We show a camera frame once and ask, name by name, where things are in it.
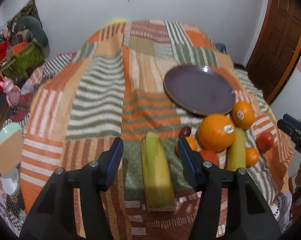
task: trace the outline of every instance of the pink toy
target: pink toy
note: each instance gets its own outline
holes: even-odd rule
[[[19,104],[19,98],[21,96],[21,90],[18,86],[14,85],[13,81],[7,77],[4,77],[4,82],[0,82],[0,86],[3,88],[6,94],[6,100],[9,107],[16,107]]]

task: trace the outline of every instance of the brown cardboard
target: brown cardboard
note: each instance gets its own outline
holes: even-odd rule
[[[19,130],[0,144],[0,172],[5,176],[22,160],[23,135]]]

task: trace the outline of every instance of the door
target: door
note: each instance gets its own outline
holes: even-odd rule
[[[252,83],[270,103],[294,70],[301,53],[301,10],[293,0],[268,0],[265,20],[247,64]]]

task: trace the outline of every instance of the gray plate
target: gray plate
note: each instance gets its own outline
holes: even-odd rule
[[[199,115],[226,114],[236,100],[227,80],[207,66],[172,68],[165,75],[164,89],[174,103]]]

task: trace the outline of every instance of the metal screw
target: metal screw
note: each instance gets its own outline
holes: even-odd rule
[[[242,175],[246,174],[246,170],[244,168],[239,168],[238,172]]]
[[[204,161],[204,162],[203,162],[203,165],[204,165],[204,167],[206,167],[206,168],[212,167],[212,163],[209,162],[209,161]]]
[[[63,173],[64,172],[64,168],[57,168],[56,170],[55,170],[55,173],[56,174],[61,174],[61,173]]]
[[[89,163],[89,166],[91,166],[91,167],[96,167],[98,165],[98,162],[97,161],[91,161],[90,163]]]

